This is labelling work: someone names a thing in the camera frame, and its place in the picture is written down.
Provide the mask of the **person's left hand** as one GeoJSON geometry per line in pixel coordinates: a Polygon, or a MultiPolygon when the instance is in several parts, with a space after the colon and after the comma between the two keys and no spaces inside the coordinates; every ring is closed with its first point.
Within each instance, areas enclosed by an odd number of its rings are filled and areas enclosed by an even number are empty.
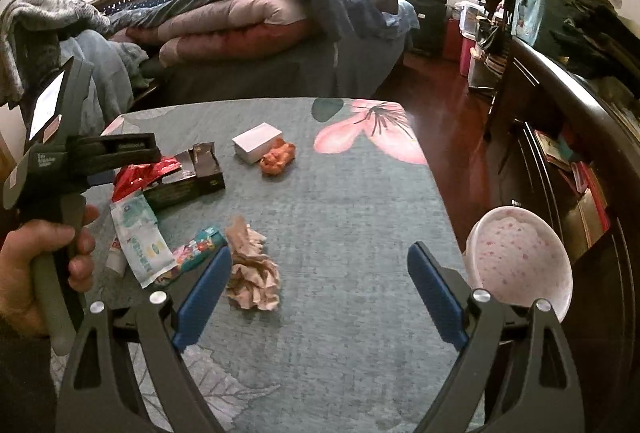
{"type": "Polygon", "coordinates": [[[33,219],[6,235],[1,248],[1,317],[19,335],[37,338],[49,334],[32,275],[32,263],[40,255],[73,245],[76,255],[68,262],[68,285],[78,293],[92,288],[96,239],[87,226],[99,216],[100,211],[88,204],[80,231],[33,219]]]}

